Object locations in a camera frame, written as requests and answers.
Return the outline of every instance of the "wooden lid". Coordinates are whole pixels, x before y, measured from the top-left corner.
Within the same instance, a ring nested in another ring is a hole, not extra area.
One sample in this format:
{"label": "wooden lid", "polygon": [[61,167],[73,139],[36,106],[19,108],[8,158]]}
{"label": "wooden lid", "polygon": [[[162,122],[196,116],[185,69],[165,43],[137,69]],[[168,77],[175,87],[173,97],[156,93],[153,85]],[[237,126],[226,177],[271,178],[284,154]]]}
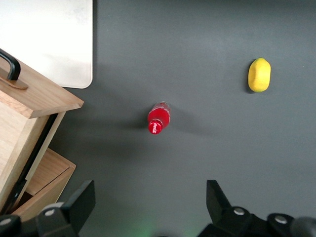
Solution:
{"label": "wooden lid", "polygon": [[[19,61],[19,80],[28,85],[27,89],[17,89],[0,81],[0,102],[31,119],[41,116],[78,109],[83,101],[52,82],[42,74]],[[0,77],[6,78],[9,64],[0,58]]]}

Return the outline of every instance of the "plastic bottle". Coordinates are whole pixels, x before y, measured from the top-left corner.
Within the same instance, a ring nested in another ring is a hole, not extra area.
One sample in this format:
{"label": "plastic bottle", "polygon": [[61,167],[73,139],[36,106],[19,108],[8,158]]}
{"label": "plastic bottle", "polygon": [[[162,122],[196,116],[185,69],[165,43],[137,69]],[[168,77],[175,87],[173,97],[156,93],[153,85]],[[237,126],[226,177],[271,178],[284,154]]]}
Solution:
{"label": "plastic bottle", "polygon": [[152,134],[159,134],[170,123],[171,108],[166,102],[155,104],[148,114],[148,130]]}

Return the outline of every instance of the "yellow toy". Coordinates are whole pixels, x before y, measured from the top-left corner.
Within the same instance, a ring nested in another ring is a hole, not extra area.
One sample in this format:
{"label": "yellow toy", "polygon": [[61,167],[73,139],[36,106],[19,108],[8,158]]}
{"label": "yellow toy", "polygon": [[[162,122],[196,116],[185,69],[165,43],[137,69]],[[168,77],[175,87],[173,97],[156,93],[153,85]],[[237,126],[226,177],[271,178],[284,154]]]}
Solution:
{"label": "yellow toy", "polygon": [[264,58],[258,58],[250,65],[248,85],[254,92],[268,89],[270,84],[271,66]]}

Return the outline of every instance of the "white board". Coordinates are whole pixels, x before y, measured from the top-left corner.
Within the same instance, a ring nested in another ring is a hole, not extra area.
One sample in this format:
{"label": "white board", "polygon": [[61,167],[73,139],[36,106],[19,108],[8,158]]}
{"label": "white board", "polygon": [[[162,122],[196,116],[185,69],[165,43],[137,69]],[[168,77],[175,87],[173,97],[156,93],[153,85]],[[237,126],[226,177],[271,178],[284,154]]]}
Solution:
{"label": "white board", "polygon": [[0,48],[62,87],[92,82],[92,0],[1,0]]}

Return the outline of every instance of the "wooden panel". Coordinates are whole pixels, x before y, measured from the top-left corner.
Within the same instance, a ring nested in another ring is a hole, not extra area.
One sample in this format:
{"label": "wooden panel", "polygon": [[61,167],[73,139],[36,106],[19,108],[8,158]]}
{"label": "wooden panel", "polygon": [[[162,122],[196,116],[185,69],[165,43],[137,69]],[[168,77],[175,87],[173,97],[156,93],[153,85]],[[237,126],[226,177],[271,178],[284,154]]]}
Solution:
{"label": "wooden panel", "polygon": [[[40,73],[21,64],[19,80],[26,83],[26,90],[15,89],[0,82],[0,101],[27,118],[36,118],[63,111],[78,109],[83,101]],[[0,76],[6,77],[9,64],[0,58]]]}
{"label": "wooden panel", "polygon": [[22,221],[27,221],[35,217],[47,205],[55,203],[74,172],[74,169],[73,167],[69,167],[12,214],[19,215]]}
{"label": "wooden panel", "polygon": [[29,173],[27,174],[27,176],[26,176],[26,178],[25,178],[27,182],[26,182],[26,184],[25,184],[23,190],[21,191],[19,197],[17,198],[16,203],[15,203],[14,206],[16,206],[16,205],[18,204],[18,202],[20,201],[20,199],[22,198],[23,193],[25,192],[25,189],[27,188],[27,186],[28,186],[28,184],[29,184],[29,182],[30,182],[32,176],[34,175],[34,172],[35,172],[35,170],[37,169],[37,167],[38,167],[38,165],[39,165],[39,163],[40,163],[40,161],[41,161],[43,155],[45,154],[45,152],[46,152],[46,150],[47,150],[47,147],[48,147],[48,145],[49,145],[51,139],[53,138],[53,136],[54,136],[54,134],[55,134],[55,132],[56,132],[58,126],[60,125],[60,122],[61,122],[61,120],[63,119],[65,113],[66,113],[66,112],[62,112],[62,113],[59,113],[59,114],[58,114],[56,120],[54,121],[53,126],[52,126],[51,129],[49,130],[49,133],[48,133],[47,137],[45,138],[45,141],[44,141],[44,143],[43,143],[41,149],[39,150],[39,153],[37,154],[37,156],[36,156],[36,158],[35,158],[35,160],[34,160],[34,162],[33,162],[33,164],[32,164],[32,167],[31,167],[31,169],[29,170]]}
{"label": "wooden panel", "polygon": [[34,196],[69,167],[75,169],[76,165],[51,149],[47,149],[26,191]]}
{"label": "wooden panel", "polygon": [[4,170],[27,118],[0,103],[0,174]]}
{"label": "wooden panel", "polygon": [[49,116],[27,119],[25,126],[0,174],[0,209],[3,208],[14,184],[43,130]]}

